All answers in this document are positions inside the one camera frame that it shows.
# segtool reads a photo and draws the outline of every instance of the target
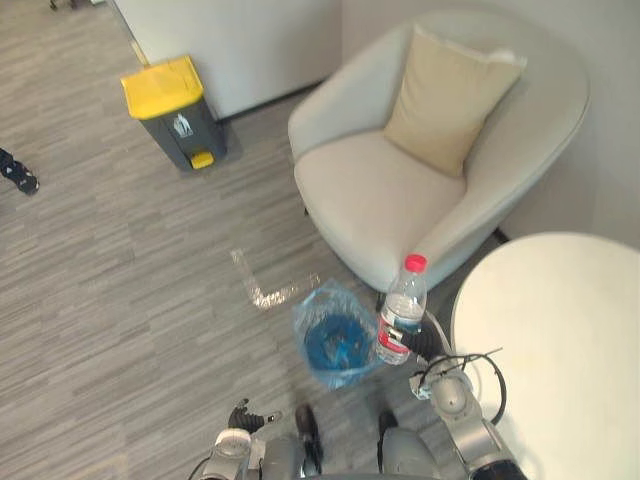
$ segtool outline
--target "white wall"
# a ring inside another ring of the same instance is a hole
[[[328,76],[340,0],[115,0],[150,62],[190,54],[221,117]]]
[[[343,58],[351,57],[391,26],[426,11],[433,3],[344,0]],[[517,237],[539,231],[577,230],[640,248],[640,1],[485,3],[545,26],[572,44],[582,55],[591,78],[592,104],[582,130],[549,174],[502,224],[505,233]]]

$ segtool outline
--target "water bottle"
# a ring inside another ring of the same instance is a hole
[[[414,253],[407,256],[378,314],[376,352],[391,365],[406,362],[410,352],[389,336],[389,327],[408,333],[420,331],[420,321],[427,307],[426,268],[427,259],[422,255]]]

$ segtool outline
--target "round table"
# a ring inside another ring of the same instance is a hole
[[[556,233],[503,245],[462,285],[453,348],[503,348],[498,430],[530,480],[640,478],[639,278],[639,252]],[[483,363],[466,371],[491,418],[500,395]]]

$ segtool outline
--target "plastic bag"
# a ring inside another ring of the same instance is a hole
[[[298,350],[330,389],[356,383],[381,364],[375,319],[335,280],[314,290],[293,314]]]

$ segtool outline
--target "shoe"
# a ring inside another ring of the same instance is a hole
[[[312,477],[322,474],[322,443],[318,433],[316,417],[308,404],[300,405],[296,408],[296,427],[298,437],[304,447],[305,459],[302,466],[305,477]]]
[[[389,428],[395,428],[398,426],[398,420],[391,410],[384,410],[378,416],[378,432],[380,439],[378,440],[378,470],[383,472],[382,468],[382,441],[384,440],[384,434]]]
[[[2,167],[2,176],[16,184],[18,190],[27,195],[34,195],[40,189],[36,176],[17,160],[12,160]]]

